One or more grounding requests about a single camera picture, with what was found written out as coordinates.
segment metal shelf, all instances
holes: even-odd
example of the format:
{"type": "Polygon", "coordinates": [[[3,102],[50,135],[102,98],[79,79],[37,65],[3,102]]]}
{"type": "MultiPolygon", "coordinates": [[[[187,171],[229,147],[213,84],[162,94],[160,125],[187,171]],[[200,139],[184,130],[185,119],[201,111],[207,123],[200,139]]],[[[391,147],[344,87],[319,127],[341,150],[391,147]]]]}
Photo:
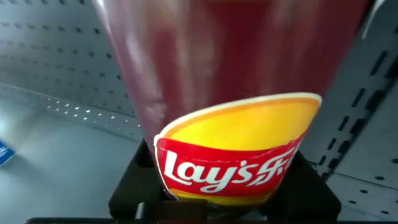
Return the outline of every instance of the metal shelf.
{"type": "Polygon", "coordinates": [[[108,200],[137,143],[0,97],[0,219],[109,217],[108,200]]]}

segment perforated metal panel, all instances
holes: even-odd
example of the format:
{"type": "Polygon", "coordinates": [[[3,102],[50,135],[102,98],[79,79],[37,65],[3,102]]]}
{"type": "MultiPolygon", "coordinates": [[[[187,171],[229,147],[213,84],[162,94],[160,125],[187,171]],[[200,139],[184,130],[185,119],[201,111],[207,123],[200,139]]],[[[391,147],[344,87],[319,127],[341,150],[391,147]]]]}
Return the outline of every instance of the perforated metal panel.
{"type": "MultiPolygon", "coordinates": [[[[362,28],[300,148],[320,175],[339,173],[328,185],[344,220],[397,218],[397,11],[386,1],[365,39],[362,28]]],[[[0,83],[1,97],[142,138],[90,1],[0,0],[0,83]]]]}
{"type": "Polygon", "coordinates": [[[134,115],[90,1],[0,1],[0,82],[134,115]]]}
{"type": "Polygon", "coordinates": [[[300,148],[329,177],[343,220],[398,219],[397,11],[386,1],[361,29],[300,148]]]}

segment lay's logo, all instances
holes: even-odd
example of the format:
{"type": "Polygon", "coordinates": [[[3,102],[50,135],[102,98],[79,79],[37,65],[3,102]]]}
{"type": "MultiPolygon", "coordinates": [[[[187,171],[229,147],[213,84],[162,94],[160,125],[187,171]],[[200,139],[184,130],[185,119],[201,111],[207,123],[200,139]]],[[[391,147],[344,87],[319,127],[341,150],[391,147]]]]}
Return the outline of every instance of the lay's logo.
{"type": "Polygon", "coordinates": [[[258,96],[176,119],[154,139],[165,187],[177,199],[265,201],[282,181],[321,100],[313,93],[258,96]]]}

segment blue package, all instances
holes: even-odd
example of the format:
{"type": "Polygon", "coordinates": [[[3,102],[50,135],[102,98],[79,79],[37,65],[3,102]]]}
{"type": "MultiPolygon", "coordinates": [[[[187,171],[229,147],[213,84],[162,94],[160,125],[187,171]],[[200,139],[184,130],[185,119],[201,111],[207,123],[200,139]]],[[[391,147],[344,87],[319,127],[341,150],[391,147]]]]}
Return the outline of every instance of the blue package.
{"type": "Polygon", "coordinates": [[[0,166],[11,159],[11,157],[14,155],[15,152],[0,141],[0,166]]]}

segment gray shelf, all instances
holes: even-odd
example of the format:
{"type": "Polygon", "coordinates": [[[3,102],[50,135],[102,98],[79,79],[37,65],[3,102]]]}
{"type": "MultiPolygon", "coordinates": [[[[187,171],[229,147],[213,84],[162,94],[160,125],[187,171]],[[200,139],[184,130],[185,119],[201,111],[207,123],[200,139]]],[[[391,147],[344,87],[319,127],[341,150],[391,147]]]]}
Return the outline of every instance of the gray shelf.
{"type": "Polygon", "coordinates": [[[0,222],[109,217],[108,200],[137,143],[0,97],[0,222]]]}

